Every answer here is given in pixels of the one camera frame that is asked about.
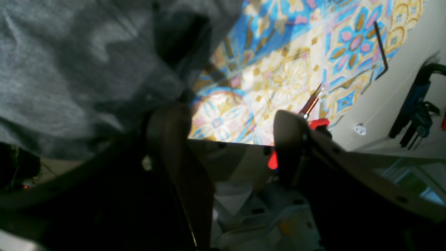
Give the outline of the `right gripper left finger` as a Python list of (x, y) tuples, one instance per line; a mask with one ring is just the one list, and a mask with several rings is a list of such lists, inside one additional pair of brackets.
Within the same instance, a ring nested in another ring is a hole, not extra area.
[(1, 194), (2, 251), (211, 251), (214, 185), (186, 104), (37, 187)]

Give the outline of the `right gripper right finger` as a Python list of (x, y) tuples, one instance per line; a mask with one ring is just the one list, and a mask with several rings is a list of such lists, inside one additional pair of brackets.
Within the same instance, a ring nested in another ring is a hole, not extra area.
[(327, 251), (444, 251), (445, 207), (373, 173), (303, 116), (279, 110), (282, 187), (309, 202)]

